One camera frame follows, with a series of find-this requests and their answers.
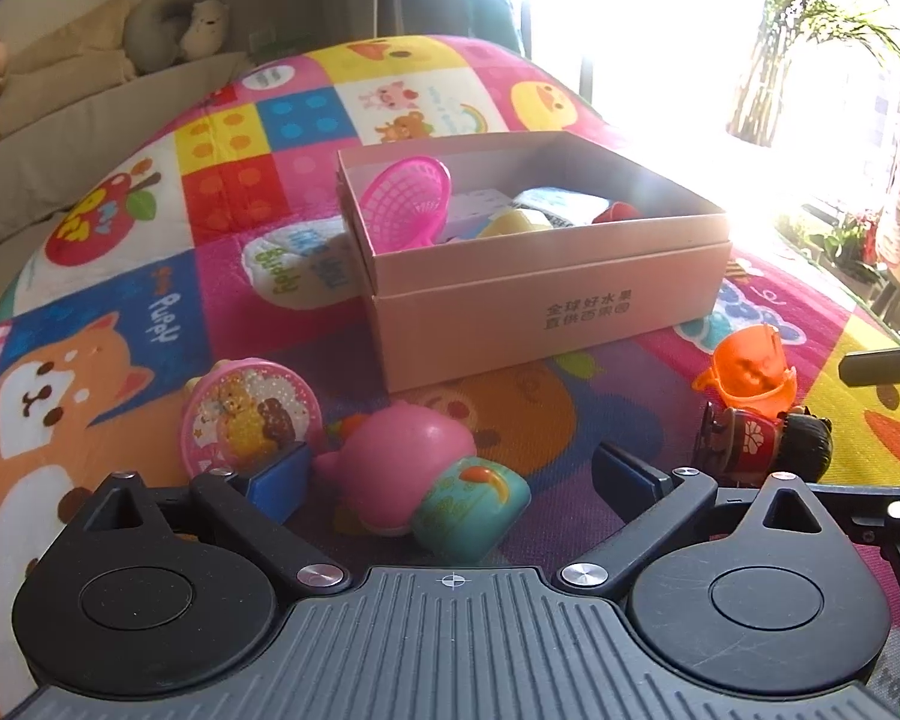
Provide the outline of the pink round toy cake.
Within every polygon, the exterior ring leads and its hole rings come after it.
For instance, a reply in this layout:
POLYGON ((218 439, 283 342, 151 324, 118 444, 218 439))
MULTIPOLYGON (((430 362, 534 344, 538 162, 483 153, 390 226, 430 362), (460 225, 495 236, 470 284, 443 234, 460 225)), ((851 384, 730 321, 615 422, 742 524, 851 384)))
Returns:
POLYGON ((188 475, 242 470, 295 444, 325 447, 317 395, 289 367, 261 358, 217 361, 185 383, 178 445, 188 475))

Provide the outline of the red dress figurine doll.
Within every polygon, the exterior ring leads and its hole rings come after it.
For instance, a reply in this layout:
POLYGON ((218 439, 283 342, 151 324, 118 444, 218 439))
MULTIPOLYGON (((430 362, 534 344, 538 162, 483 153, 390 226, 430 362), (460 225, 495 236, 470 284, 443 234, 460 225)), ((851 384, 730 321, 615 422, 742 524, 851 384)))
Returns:
POLYGON ((787 472, 818 483, 832 460, 832 424, 800 406, 766 418, 707 403, 694 442, 692 465, 722 486, 761 486, 787 472))

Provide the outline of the pink pig toy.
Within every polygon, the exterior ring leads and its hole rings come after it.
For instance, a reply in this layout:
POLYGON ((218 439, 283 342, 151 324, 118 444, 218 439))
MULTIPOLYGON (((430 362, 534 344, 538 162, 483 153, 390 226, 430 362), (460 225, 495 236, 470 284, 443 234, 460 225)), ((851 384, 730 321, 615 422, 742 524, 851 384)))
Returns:
POLYGON ((338 450, 315 457, 312 468, 366 530, 397 536, 409 532, 437 478, 477 453, 463 424, 398 401, 365 418, 338 450))

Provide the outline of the teal toy cup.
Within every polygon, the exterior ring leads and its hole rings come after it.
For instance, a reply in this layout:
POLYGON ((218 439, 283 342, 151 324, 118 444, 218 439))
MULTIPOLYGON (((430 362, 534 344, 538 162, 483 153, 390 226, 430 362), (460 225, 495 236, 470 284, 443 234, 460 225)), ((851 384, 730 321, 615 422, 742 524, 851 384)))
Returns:
POLYGON ((430 486, 411 517, 416 541, 448 564, 479 564, 532 502, 532 489, 507 466, 464 457, 430 486))

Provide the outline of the red plastic lid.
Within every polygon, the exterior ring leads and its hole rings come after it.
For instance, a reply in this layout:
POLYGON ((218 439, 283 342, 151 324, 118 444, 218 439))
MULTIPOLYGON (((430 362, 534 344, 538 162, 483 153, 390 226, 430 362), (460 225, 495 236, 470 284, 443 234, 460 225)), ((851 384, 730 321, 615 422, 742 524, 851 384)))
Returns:
POLYGON ((626 202, 611 202, 605 211, 593 218, 593 224, 614 223, 615 221, 639 220, 640 213, 635 206, 626 202))

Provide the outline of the blue wet wipes pack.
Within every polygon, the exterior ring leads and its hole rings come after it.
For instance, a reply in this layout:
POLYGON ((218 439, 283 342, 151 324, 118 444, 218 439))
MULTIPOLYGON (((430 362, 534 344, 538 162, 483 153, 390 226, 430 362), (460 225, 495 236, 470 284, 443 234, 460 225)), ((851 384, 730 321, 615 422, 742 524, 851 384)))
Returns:
POLYGON ((532 187, 514 198, 517 208, 539 211, 554 227, 589 226, 610 210, 611 202, 590 193, 560 187, 532 187))

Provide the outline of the pink plastic toy basket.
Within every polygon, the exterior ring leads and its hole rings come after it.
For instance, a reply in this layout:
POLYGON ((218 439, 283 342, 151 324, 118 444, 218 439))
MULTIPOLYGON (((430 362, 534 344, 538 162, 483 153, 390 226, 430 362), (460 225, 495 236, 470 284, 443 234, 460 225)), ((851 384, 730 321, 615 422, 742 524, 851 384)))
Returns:
POLYGON ((452 177, 432 156, 404 158, 368 184, 359 199, 375 254, 396 254, 436 242, 448 218, 452 177))

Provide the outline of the small potted flowers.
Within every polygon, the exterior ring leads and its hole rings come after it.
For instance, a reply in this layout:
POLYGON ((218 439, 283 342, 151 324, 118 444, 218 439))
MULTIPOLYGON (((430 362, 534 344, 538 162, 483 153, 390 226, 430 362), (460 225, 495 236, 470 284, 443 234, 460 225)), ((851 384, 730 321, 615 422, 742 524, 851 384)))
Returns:
POLYGON ((877 222, 871 216, 852 216, 834 226, 823 238, 826 257, 845 271, 877 268, 877 222))

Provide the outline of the colourful cartoon play mat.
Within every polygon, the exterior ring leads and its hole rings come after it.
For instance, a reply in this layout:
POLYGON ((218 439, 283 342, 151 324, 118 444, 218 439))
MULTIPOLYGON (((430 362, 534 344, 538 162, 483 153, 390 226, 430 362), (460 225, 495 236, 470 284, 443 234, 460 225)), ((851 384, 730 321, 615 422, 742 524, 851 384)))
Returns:
MULTIPOLYGON (((219 359, 272 359, 315 390, 326 421, 385 405, 338 208, 341 149, 496 132, 606 143, 598 115, 530 62, 463 37, 390 37, 279 60, 212 93, 100 179, 30 245, 0 302, 0 717, 32 690, 11 632, 25 574, 105 476, 185 474, 185 383, 219 359)), ((798 394, 834 427, 834 484, 900 484, 900 387, 847 388, 837 362, 888 341, 821 271, 747 263, 694 322, 416 388, 487 458, 532 486, 502 562, 553 567, 610 533, 589 480, 611 439, 689 457, 706 357, 769 323, 798 394)))

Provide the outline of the pink cardboard box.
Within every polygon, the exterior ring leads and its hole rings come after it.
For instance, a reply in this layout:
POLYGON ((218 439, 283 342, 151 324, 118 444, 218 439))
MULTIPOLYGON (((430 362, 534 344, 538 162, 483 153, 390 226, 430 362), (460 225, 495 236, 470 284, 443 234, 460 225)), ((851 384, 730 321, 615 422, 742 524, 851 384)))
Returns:
POLYGON ((730 256, 717 205, 573 133, 354 146, 338 154, 338 176, 392 394, 702 319, 730 256), (441 160, 458 193, 515 197, 554 185, 640 215, 382 254, 359 200, 388 166, 413 156, 441 160))

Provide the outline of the potted palm plant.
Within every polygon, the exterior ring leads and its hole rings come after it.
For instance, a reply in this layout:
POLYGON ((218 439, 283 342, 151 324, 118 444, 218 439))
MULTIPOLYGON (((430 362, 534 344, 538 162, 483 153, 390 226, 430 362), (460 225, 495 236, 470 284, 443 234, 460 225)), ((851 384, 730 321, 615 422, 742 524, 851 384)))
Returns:
POLYGON ((769 146, 798 50, 826 44, 859 46, 877 60, 900 57, 896 30, 868 11, 852 10, 839 0, 764 0, 751 64, 728 133, 741 142, 769 146))

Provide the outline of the beige sofa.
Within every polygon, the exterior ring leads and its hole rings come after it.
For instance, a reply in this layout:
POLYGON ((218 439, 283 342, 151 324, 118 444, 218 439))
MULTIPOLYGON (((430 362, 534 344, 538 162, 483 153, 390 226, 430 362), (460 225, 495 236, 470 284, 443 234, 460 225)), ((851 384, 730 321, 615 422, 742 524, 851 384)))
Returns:
POLYGON ((141 76, 0 142, 0 299, 69 206, 177 115, 251 68, 242 52, 141 76))

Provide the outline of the beige folded pillow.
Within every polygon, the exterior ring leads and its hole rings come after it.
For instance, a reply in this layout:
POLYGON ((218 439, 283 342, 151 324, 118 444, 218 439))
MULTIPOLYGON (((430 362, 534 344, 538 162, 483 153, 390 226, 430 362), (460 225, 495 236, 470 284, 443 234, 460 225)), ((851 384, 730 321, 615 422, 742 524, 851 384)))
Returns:
POLYGON ((131 0, 107 0, 11 55, 0 93, 0 140, 137 76, 123 46, 131 0))

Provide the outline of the white bear plush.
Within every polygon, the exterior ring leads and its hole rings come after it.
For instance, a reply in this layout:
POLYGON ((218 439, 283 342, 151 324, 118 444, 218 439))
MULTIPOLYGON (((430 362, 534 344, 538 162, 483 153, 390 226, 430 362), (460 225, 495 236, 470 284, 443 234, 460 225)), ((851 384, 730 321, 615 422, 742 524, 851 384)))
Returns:
POLYGON ((185 62, 217 54, 227 41, 229 7, 221 0, 203 0, 193 5, 191 23, 180 39, 180 59, 185 62))

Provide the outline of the grey neck pillow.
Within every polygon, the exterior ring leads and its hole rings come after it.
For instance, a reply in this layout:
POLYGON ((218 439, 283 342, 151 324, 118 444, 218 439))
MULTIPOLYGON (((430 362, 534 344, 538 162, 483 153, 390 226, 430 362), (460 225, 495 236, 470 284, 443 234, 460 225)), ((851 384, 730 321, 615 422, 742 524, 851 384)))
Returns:
POLYGON ((141 75, 185 63, 180 59, 180 39, 190 26, 193 5, 198 2, 203 0, 141 0, 131 8, 123 47, 141 75))

